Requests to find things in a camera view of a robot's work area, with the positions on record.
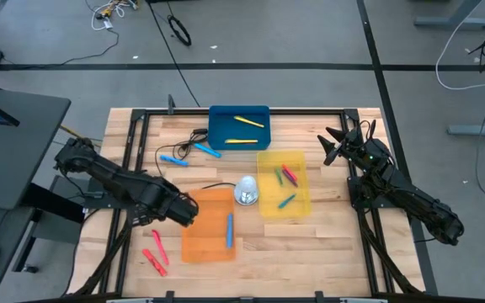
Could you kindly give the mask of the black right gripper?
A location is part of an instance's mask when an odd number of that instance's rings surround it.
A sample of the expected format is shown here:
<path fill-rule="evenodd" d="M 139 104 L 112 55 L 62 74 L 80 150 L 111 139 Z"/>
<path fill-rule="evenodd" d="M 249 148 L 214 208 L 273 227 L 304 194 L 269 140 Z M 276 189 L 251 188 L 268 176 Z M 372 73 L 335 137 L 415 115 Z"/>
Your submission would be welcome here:
<path fill-rule="evenodd" d="M 337 130 L 331 127 L 326 127 L 326 131 L 338 142 L 338 144 L 335 144 L 321 135 L 317 136 L 323 150 L 326 153 L 324 160 L 324 164 L 326 166 L 332 164 L 337 157 L 343 157 L 349 162 L 352 162 L 355 166 L 363 166 L 361 156 L 362 147 L 354 149 L 349 146 L 349 139 L 347 138 L 347 135 L 350 130 Z"/>

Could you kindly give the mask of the blue plastic bin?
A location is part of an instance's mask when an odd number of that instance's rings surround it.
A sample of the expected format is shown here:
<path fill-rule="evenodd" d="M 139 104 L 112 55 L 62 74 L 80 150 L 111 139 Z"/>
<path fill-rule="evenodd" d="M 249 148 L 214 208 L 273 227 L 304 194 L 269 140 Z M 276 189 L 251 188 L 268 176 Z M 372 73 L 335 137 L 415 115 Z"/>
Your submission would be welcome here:
<path fill-rule="evenodd" d="M 261 123 L 264 128 L 244 124 L 233 117 L 240 115 Z M 226 139 L 257 139 L 256 144 L 232 146 Z M 208 143 L 215 150 L 266 150 L 271 142 L 270 112 L 265 105 L 213 105 L 209 108 Z"/>

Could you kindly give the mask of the black beam with light strips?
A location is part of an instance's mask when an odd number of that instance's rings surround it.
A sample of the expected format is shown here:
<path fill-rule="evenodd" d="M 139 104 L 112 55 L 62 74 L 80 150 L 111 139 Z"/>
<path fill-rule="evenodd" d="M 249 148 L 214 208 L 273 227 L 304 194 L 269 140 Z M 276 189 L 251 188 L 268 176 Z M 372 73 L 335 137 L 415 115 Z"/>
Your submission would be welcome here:
<path fill-rule="evenodd" d="M 19 303 L 485 303 L 485 299 L 375 293 L 371 297 L 326 297 L 316 291 L 313 297 L 177 297 L 168 291 L 164 297 L 127 297 L 116 293 L 100 295 L 69 295 L 61 298 L 27 300 Z"/>

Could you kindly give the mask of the black desk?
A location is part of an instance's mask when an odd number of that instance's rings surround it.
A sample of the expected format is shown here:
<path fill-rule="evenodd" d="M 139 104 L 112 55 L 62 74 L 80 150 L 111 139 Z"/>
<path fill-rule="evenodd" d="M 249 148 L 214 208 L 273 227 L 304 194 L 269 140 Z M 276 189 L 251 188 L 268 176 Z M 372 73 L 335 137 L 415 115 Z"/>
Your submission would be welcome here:
<path fill-rule="evenodd" d="M 0 209 L 19 204 L 70 105 L 68 98 L 0 90 L 0 109 L 20 122 L 0 125 Z"/>

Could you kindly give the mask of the yellow translucent plastic bin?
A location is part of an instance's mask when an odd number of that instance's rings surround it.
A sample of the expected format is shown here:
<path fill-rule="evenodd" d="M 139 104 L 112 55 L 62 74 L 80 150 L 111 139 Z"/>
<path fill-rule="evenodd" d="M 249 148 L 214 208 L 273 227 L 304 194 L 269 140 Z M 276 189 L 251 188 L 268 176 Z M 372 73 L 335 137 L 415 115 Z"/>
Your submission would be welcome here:
<path fill-rule="evenodd" d="M 297 176 L 296 188 L 282 173 L 283 186 L 280 187 L 274 169 L 282 172 L 285 164 Z M 303 151 L 261 151 L 257 154 L 258 205 L 260 214 L 266 218 L 298 218 L 312 212 L 309 181 L 306 173 L 306 159 Z M 278 204 L 296 194 L 284 208 Z"/>

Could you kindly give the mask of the orange translucent plastic bin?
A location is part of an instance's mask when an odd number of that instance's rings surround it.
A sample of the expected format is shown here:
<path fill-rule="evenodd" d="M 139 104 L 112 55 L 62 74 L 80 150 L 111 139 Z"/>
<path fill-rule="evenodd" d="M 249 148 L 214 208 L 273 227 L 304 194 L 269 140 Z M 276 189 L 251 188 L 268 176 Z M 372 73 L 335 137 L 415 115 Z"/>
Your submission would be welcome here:
<path fill-rule="evenodd" d="M 182 261 L 213 263 L 236 257 L 235 206 L 229 188 L 195 189 L 189 192 L 199 205 L 194 223 L 182 230 Z M 233 213 L 233 248 L 226 247 L 227 216 Z"/>

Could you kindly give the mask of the white bulb chrome lamp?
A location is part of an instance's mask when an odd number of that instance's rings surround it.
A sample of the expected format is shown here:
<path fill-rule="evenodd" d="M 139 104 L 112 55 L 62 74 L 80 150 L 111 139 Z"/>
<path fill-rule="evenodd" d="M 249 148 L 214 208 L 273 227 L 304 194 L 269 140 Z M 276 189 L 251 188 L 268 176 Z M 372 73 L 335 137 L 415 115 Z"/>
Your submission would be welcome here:
<path fill-rule="evenodd" d="M 236 184 L 234 198 L 237 203 L 243 206 L 250 206 L 258 201 L 258 185 L 252 176 L 244 176 Z"/>

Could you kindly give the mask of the purple marker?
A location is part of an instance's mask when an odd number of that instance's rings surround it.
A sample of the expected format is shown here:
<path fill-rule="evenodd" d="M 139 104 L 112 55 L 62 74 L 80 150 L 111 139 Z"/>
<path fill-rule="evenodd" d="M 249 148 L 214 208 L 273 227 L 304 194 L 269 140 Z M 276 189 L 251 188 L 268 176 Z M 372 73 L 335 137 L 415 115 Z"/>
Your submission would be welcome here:
<path fill-rule="evenodd" d="M 298 184 L 296 180 L 284 169 L 282 169 L 282 173 L 285 175 L 285 177 L 288 179 L 288 181 L 293 184 L 296 188 L 298 187 Z"/>

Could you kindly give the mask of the black desk leg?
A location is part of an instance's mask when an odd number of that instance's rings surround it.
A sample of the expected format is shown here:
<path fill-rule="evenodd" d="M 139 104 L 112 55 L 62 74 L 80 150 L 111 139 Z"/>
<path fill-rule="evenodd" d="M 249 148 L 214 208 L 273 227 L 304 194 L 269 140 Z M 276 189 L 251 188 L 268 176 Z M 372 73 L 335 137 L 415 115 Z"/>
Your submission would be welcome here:
<path fill-rule="evenodd" d="M 29 219 L 23 242 L 12 265 L 12 271 L 36 273 L 39 268 L 27 263 L 38 239 L 52 242 L 77 244 L 85 214 L 83 207 L 72 198 L 64 198 L 55 192 L 62 189 L 62 177 L 55 176 L 49 189 L 32 183 L 26 190 L 20 205 L 29 207 L 33 215 Z"/>

